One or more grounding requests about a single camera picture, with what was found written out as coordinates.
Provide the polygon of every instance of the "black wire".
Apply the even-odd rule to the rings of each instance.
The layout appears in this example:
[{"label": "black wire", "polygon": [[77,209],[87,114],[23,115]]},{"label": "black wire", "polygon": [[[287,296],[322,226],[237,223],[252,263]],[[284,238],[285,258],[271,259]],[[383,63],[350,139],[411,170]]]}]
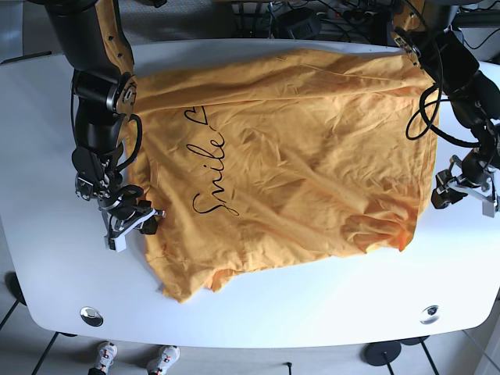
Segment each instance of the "black wire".
[{"label": "black wire", "polygon": [[309,0],[305,0],[303,2],[303,4],[299,4],[299,5],[292,5],[291,3],[292,2],[287,2],[287,5],[290,7],[290,9],[299,9],[299,8],[305,7],[309,3]]},{"label": "black wire", "polygon": [[490,10],[491,8],[493,8],[495,5],[497,5],[500,1],[496,1],[494,2],[493,4],[491,4],[490,6],[488,6],[487,8],[476,8],[476,9],[468,9],[468,8],[465,8],[463,6],[460,7],[460,10],[463,10],[465,12],[477,12],[477,11],[483,11],[483,10]]},{"label": "black wire", "polygon": [[479,48],[481,48],[481,47],[483,46],[483,44],[484,44],[484,43],[486,43],[486,41],[487,41],[489,38],[491,38],[493,35],[495,35],[495,34],[496,34],[496,33],[498,33],[499,31],[500,31],[500,27],[499,27],[497,30],[493,31],[491,34],[489,34],[489,35],[486,37],[486,39],[484,39],[484,40],[481,42],[481,44],[480,44],[480,45],[478,45],[477,47],[472,47],[469,43],[467,43],[467,41],[466,41],[466,39],[465,39],[465,38],[463,38],[463,42],[464,42],[464,43],[467,45],[467,47],[469,47],[470,49],[479,49]]},{"label": "black wire", "polygon": [[[428,107],[429,105],[436,104],[437,102],[438,102],[437,100],[434,100],[433,102],[427,103],[424,106],[424,108]],[[450,99],[442,99],[441,102],[451,102],[451,100]],[[414,121],[414,119],[419,115],[420,111],[421,111],[421,109],[419,109],[418,111],[416,111],[415,113],[413,113],[412,118],[409,119],[408,125],[406,126],[406,137],[408,139],[411,139],[411,138],[409,138],[409,128],[411,127],[412,122]],[[438,135],[439,137],[443,138],[445,141],[448,141],[452,145],[459,146],[459,147],[464,147],[464,148],[476,148],[476,147],[480,146],[479,142],[462,141],[461,139],[457,139],[457,138],[455,138],[455,137],[453,137],[453,136],[445,133],[443,130],[439,129],[438,127],[435,127],[434,125],[432,125],[430,127],[430,129],[436,135]]]},{"label": "black wire", "polygon": [[333,6],[331,5],[328,5],[326,2],[324,2],[323,0],[316,0],[317,2],[320,2],[321,4],[325,5],[328,9],[331,9],[333,10],[335,13],[337,13],[342,19],[344,19],[344,21],[350,26],[352,27],[356,33],[358,33],[359,35],[361,35],[363,38],[365,38],[370,44],[373,44],[373,42],[371,41],[371,39],[368,37],[368,35],[366,35],[365,33],[363,33],[354,23],[350,22],[348,19],[346,19],[342,13],[340,13],[339,11],[337,11]]},{"label": "black wire", "polygon": [[495,154],[498,152],[498,133],[495,128],[495,125],[493,125],[493,135],[495,136],[495,148],[493,149],[493,152],[491,153],[490,159],[487,161],[486,166],[484,166],[483,172],[490,166],[491,161],[495,157]]},{"label": "black wire", "polygon": [[342,37],[345,35],[347,37],[347,40],[349,43],[351,43],[351,37],[349,36],[348,32],[344,30],[342,27],[338,26],[337,23],[333,20],[330,20],[329,18],[322,19],[323,22],[327,22],[330,25],[335,26],[337,29],[339,29],[342,32],[342,35],[340,38],[337,39],[337,41],[340,41]]},{"label": "black wire", "polygon": [[73,93],[73,80],[71,80],[71,96],[70,96],[71,104],[70,104],[70,111],[71,111],[71,130],[73,132],[73,139],[75,140],[75,145],[78,146],[77,143],[77,129],[75,127],[75,112],[74,112],[74,93]]},{"label": "black wire", "polygon": [[[413,14],[415,14],[419,18],[420,22],[427,30],[427,33],[430,33],[430,29],[427,26],[425,20],[423,19],[422,14],[415,8],[415,6],[413,6],[413,4],[409,0],[402,0],[402,1],[412,10]],[[421,138],[426,132],[428,132],[429,129],[432,129],[434,133],[440,135],[440,137],[446,139],[447,141],[450,141],[449,139],[453,138],[453,137],[450,137],[449,139],[447,139],[447,137],[449,137],[449,136],[434,126],[434,120],[436,119],[436,116],[438,115],[439,105],[441,104],[441,96],[443,95],[443,86],[445,85],[445,83],[444,83],[445,76],[443,73],[443,61],[441,59],[441,51],[439,50],[438,44],[436,43],[435,39],[431,38],[431,42],[432,42],[432,45],[437,53],[437,60],[439,62],[439,78],[438,78],[439,83],[437,86],[438,93],[437,93],[436,106],[434,107],[434,111],[432,112],[432,116],[430,117],[430,120],[429,120],[429,117],[427,117],[427,114],[425,113],[424,103],[425,103],[425,99],[427,99],[427,96],[429,96],[431,92],[435,91],[435,86],[433,85],[433,87],[425,90],[425,92],[420,97],[420,103],[419,103],[419,107],[420,107],[419,113],[422,116],[422,119],[423,119],[424,123],[427,125],[427,127],[422,132],[422,134],[419,134],[416,137],[409,137],[408,139],[411,141],[414,141],[416,139]],[[412,121],[413,120],[410,120],[408,122],[407,129],[411,125]]]},{"label": "black wire", "polygon": [[137,124],[137,138],[135,141],[135,147],[132,153],[130,154],[130,158],[122,162],[117,168],[116,171],[120,172],[121,170],[124,170],[127,168],[132,162],[135,160],[135,158],[138,157],[139,150],[141,149],[141,144],[142,144],[142,121],[141,118],[138,115],[132,114],[130,115],[130,119],[134,120],[135,123]]},{"label": "black wire", "polygon": [[113,218],[113,215],[109,215],[109,227],[108,227],[109,238],[111,238],[113,236],[113,233],[114,233],[113,226],[111,225],[112,218]]}]

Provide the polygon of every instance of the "white sneaker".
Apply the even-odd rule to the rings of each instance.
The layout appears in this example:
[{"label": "white sneaker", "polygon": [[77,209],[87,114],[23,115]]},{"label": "white sneaker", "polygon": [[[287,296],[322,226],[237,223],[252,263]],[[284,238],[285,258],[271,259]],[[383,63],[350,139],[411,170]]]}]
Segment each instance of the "white sneaker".
[{"label": "white sneaker", "polygon": [[97,347],[97,352],[94,368],[101,370],[103,373],[108,373],[109,367],[113,364],[116,354],[118,354],[118,348],[112,342],[106,341]]},{"label": "white sneaker", "polygon": [[177,346],[162,346],[159,357],[148,362],[146,370],[149,374],[163,375],[180,357],[180,349]]}]

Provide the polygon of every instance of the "cable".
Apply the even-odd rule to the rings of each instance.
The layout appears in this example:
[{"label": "cable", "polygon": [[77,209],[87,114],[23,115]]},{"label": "cable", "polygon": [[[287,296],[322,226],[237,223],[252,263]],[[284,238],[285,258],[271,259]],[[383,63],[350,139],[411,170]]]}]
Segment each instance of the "cable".
[{"label": "cable", "polygon": [[500,367],[498,367],[498,365],[495,362],[493,362],[493,359],[491,359],[490,356],[486,354],[484,349],[477,343],[477,341],[474,340],[471,336],[469,336],[469,334],[465,332],[465,330],[462,330],[462,332],[469,338],[469,340],[473,342],[474,345],[476,345],[476,347],[480,350],[480,352],[483,353],[483,355],[487,358],[487,360],[490,361],[493,367],[497,369],[497,371],[500,373]]},{"label": "cable", "polygon": [[365,34],[363,33],[354,23],[352,23],[351,21],[349,21],[348,19],[346,19],[342,13],[340,13],[338,10],[336,10],[333,6],[331,5],[328,5],[326,2],[324,2],[323,0],[316,0],[317,2],[320,2],[321,4],[325,5],[328,9],[331,9],[333,10],[335,13],[337,13],[350,27],[352,27],[356,33],[358,33],[359,35],[361,35],[363,38],[365,38],[370,44],[373,44],[373,42],[371,41],[371,39]]},{"label": "cable", "polygon": [[337,29],[339,29],[342,32],[341,37],[338,38],[337,41],[340,41],[342,39],[342,37],[345,35],[347,37],[348,42],[351,43],[351,37],[349,36],[348,32],[346,30],[344,30],[342,27],[338,26],[335,21],[330,20],[329,18],[323,18],[322,21],[326,22],[330,25],[335,26]]},{"label": "cable", "polygon": [[73,132],[73,139],[75,140],[75,145],[78,146],[77,144],[77,129],[75,127],[75,112],[74,112],[74,101],[75,101],[75,95],[73,93],[73,80],[71,80],[71,96],[70,96],[70,111],[71,111],[71,130]]},{"label": "cable", "polygon": [[132,114],[130,115],[130,119],[134,120],[135,123],[137,124],[137,139],[135,141],[135,146],[134,150],[130,154],[130,158],[122,162],[118,167],[116,168],[116,172],[120,172],[127,168],[132,162],[135,160],[135,158],[138,157],[139,150],[141,149],[141,144],[142,144],[142,121],[141,118],[138,115]]},{"label": "cable", "polygon": [[287,2],[287,5],[290,7],[290,9],[299,9],[305,7],[308,3],[309,0],[305,0],[302,4],[299,5],[292,5],[292,2]]},{"label": "cable", "polygon": [[[436,104],[438,101],[434,100],[433,102],[427,103],[424,108],[428,107],[429,105]],[[441,102],[451,102],[450,99],[442,99]],[[412,118],[409,120],[408,125],[406,126],[406,137],[410,140],[413,138],[409,136],[409,128],[412,125],[412,122],[414,119],[417,117],[417,115],[420,113],[421,109],[413,113]],[[459,147],[464,147],[464,148],[476,148],[479,147],[480,144],[479,142],[468,142],[468,141],[462,141],[461,139],[457,139],[447,133],[445,133],[443,130],[439,129],[438,127],[435,127],[432,125],[430,129],[439,137],[443,138],[445,141],[451,143],[452,145],[459,146]]]},{"label": "cable", "polygon": [[[415,6],[413,6],[413,4],[409,0],[402,0],[402,1],[412,10],[413,14],[415,14],[419,18],[420,22],[425,27],[427,33],[429,33],[430,32],[429,27],[427,26],[427,23],[423,19],[422,14],[415,8]],[[425,103],[425,99],[427,99],[427,97],[432,92],[434,92],[436,90],[435,85],[433,85],[433,87],[430,87],[427,90],[425,90],[425,92],[420,97],[420,103],[419,103],[419,107],[420,107],[419,113],[422,116],[423,121],[427,125],[426,129],[422,132],[422,134],[419,134],[416,137],[413,137],[413,138],[408,137],[408,135],[409,135],[408,129],[409,129],[409,126],[411,125],[413,118],[414,118],[414,117],[412,117],[412,119],[408,122],[408,126],[406,128],[407,129],[406,136],[408,137],[409,140],[414,141],[416,139],[421,138],[426,132],[428,132],[429,129],[432,129],[432,131],[434,133],[436,133],[437,135],[439,135],[440,137],[444,138],[447,141],[450,141],[450,139],[456,140],[455,138],[448,136],[445,132],[437,129],[434,126],[434,120],[436,119],[436,116],[438,115],[439,105],[441,104],[441,96],[443,95],[443,86],[445,85],[445,83],[444,83],[445,75],[443,73],[443,61],[441,59],[441,51],[439,50],[439,47],[438,47],[438,44],[436,43],[436,40],[431,38],[431,41],[432,41],[432,45],[434,47],[434,50],[437,53],[437,60],[439,62],[439,78],[438,78],[439,83],[437,86],[438,93],[437,93],[436,106],[434,107],[434,111],[432,112],[432,116],[430,117],[430,120],[429,120],[429,117],[427,117],[427,114],[425,113],[424,103]]]},{"label": "cable", "polygon": [[481,48],[481,47],[483,46],[483,44],[484,44],[484,43],[486,43],[486,41],[487,41],[489,38],[491,38],[493,35],[495,35],[495,34],[496,34],[496,33],[498,33],[499,31],[500,31],[500,27],[499,27],[497,30],[493,31],[491,34],[489,34],[489,35],[486,37],[486,39],[484,39],[484,40],[481,42],[481,44],[480,44],[480,45],[478,45],[477,47],[472,47],[469,43],[467,43],[467,41],[466,41],[466,39],[465,39],[465,38],[463,38],[463,42],[464,42],[464,43],[467,45],[467,47],[469,47],[470,49],[479,49],[479,48]]},{"label": "cable", "polygon": [[463,10],[464,12],[478,12],[478,11],[482,11],[482,10],[490,10],[491,8],[493,8],[495,5],[497,5],[500,1],[496,1],[494,2],[493,4],[491,4],[490,6],[488,6],[487,8],[476,8],[476,9],[468,9],[468,8],[465,8],[463,6],[460,7],[460,10]]}]

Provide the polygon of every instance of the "shoe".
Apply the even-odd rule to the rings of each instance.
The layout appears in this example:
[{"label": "shoe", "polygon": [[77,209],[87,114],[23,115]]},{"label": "shoe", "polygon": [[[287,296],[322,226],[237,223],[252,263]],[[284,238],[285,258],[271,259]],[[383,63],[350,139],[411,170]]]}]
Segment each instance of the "shoe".
[{"label": "shoe", "polygon": [[113,364],[116,354],[118,354],[118,348],[112,342],[106,341],[97,347],[97,352],[94,368],[101,370],[103,373],[108,373],[109,367]]},{"label": "shoe", "polygon": [[180,349],[177,346],[162,346],[159,357],[149,361],[146,370],[149,374],[163,375],[180,357]]}]

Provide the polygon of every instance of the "floor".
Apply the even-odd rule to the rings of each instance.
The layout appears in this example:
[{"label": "floor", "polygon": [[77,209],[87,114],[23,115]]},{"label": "floor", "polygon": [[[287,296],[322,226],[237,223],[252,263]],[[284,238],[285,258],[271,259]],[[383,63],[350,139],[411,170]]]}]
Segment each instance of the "floor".
[{"label": "floor", "polygon": [[[132,45],[152,41],[186,38],[230,38],[233,22],[230,8],[214,5],[212,0],[169,0],[161,9],[152,8],[148,0],[120,0],[122,21]],[[48,24],[43,8],[24,4],[24,54],[51,50],[60,52],[59,44]],[[478,45],[489,34],[486,29],[467,30],[471,45]],[[477,52],[478,59],[490,59],[500,52],[500,33]],[[13,303],[2,283],[5,273],[13,270],[5,237],[0,225],[0,317]],[[494,306],[490,318],[470,333],[485,347],[500,315],[500,304]],[[27,308],[19,306],[0,332],[0,370],[6,374],[30,373],[50,341],[52,332],[41,329],[30,318]],[[99,343],[92,337],[59,336],[40,375],[86,373]],[[156,354],[153,345],[117,342],[119,355],[110,374],[145,374],[146,362]],[[462,332],[430,337],[427,346],[441,374],[472,375],[480,354]],[[361,358],[364,344],[326,348],[299,349],[216,349],[182,348],[181,359],[169,371],[172,375],[286,375],[285,362],[293,362],[294,375],[387,374],[385,367],[370,367]],[[393,364],[395,373],[432,374],[422,348],[404,347]]]}]

